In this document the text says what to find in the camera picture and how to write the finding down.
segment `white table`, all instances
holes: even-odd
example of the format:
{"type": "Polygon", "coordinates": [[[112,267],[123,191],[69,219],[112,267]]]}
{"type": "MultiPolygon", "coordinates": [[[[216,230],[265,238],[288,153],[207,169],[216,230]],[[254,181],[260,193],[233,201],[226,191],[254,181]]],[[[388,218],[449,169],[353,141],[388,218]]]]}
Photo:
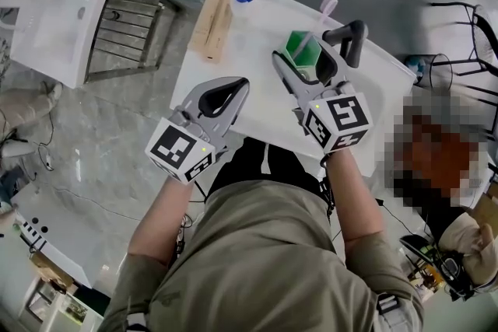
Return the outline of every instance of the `white table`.
{"type": "MultiPolygon", "coordinates": [[[[296,101],[277,76],[271,56],[292,30],[312,29],[320,13],[293,0],[256,2],[250,19],[233,17],[220,63],[210,64],[194,51],[187,50],[170,107],[173,109],[180,104],[201,82],[222,76],[246,77],[251,91],[232,130],[321,159],[321,147],[310,135],[305,136],[297,123],[292,112],[296,101]]],[[[328,19],[323,30],[341,25],[328,19]]],[[[374,122],[374,127],[360,144],[352,147],[360,172],[371,176],[376,153],[384,148],[384,134],[392,130],[394,106],[399,106],[403,96],[410,93],[415,75],[370,41],[363,47],[359,68],[349,71],[349,79],[356,90],[363,92],[369,102],[374,122]]]]}

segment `khaki t-shirt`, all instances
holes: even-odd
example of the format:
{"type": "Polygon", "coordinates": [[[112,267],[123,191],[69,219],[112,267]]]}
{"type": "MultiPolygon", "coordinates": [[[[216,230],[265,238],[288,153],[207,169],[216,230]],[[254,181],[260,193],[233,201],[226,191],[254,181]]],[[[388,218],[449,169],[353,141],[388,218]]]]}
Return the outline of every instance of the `khaki t-shirt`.
{"type": "Polygon", "coordinates": [[[381,330],[389,324],[376,311],[383,292],[402,299],[403,330],[422,329],[419,297],[381,234],[361,239],[344,265],[319,197],[243,182],[209,198],[170,270],[128,256],[100,330],[125,330],[128,305],[152,332],[381,330]]]}

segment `forearm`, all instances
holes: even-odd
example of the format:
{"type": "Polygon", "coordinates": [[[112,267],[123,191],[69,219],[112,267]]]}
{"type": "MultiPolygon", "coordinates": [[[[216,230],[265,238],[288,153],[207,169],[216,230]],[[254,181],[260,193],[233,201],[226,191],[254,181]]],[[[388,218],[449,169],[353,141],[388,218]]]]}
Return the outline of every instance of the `forearm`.
{"type": "Polygon", "coordinates": [[[133,233],[128,253],[169,264],[181,221],[187,211],[193,184],[168,177],[146,216],[133,233]]]}
{"type": "Polygon", "coordinates": [[[381,209],[348,149],[328,159],[327,173],[347,254],[359,238],[384,231],[381,209]]]}

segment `tile floor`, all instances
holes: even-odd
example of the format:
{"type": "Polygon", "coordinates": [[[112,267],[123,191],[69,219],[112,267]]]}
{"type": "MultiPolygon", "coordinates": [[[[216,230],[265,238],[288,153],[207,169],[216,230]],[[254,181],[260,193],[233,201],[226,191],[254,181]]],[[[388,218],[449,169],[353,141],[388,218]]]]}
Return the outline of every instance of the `tile floor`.
{"type": "MultiPolygon", "coordinates": [[[[165,177],[143,151],[158,120],[170,115],[170,97],[203,0],[178,1],[187,8],[175,22],[174,35],[167,44],[159,71],[90,83],[81,89],[66,89],[52,113],[55,131],[49,148],[55,171],[47,172],[37,156],[25,157],[30,173],[38,173],[36,183],[42,190],[48,190],[64,206],[102,232],[107,248],[106,267],[97,288],[108,295],[116,282],[128,240],[165,177]]],[[[321,0],[297,1],[311,7],[321,3],[321,0]]],[[[363,19],[370,28],[370,39],[395,56],[441,51],[450,56],[468,55],[469,32],[449,23],[459,17],[458,11],[431,9],[426,6],[427,1],[456,0],[339,0],[334,17],[344,23],[363,19]]],[[[492,19],[496,19],[496,1],[460,1],[480,2],[488,8],[492,19]]],[[[13,65],[2,89],[38,89],[41,80],[46,78],[13,65]]],[[[481,78],[480,83],[493,86],[490,79],[482,83],[481,78]]],[[[46,140],[50,122],[45,117],[39,124],[24,127],[21,133],[34,141],[46,140]]],[[[228,142],[233,153],[242,137],[229,133],[228,142]]],[[[227,154],[223,161],[229,159],[227,154]]],[[[316,173],[314,161],[303,159],[303,162],[316,173]]],[[[220,167],[221,163],[199,179],[205,190],[209,189],[220,167]]],[[[386,206],[412,231],[423,227],[418,217],[385,196],[381,189],[374,194],[384,195],[386,206]]],[[[198,191],[194,199],[202,199],[198,191]]],[[[197,218],[202,207],[202,204],[191,204],[189,214],[197,218]]],[[[384,214],[390,239],[398,245],[398,237],[406,233],[405,228],[386,211],[384,214]]],[[[336,215],[332,218],[331,231],[334,235],[339,231],[336,215]]],[[[342,253],[340,236],[335,239],[335,245],[338,253],[342,253]]]]}

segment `white cube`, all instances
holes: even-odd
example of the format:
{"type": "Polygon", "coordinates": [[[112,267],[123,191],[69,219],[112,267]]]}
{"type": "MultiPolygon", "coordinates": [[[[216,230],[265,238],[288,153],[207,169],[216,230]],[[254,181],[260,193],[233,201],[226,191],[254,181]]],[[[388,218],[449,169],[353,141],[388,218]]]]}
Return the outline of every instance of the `white cube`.
{"type": "Polygon", "coordinates": [[[358,144],[372,127],[372,117],[363,93],[341,94],[310,101],[303,126],[329,153],[358,144]]]}
{"type": "Polygon", "coordinates": [[[157,125],[146,154],[156,166],[183,184],[191,182],[216,161],[213,145],[165,118],[157,125]]]}

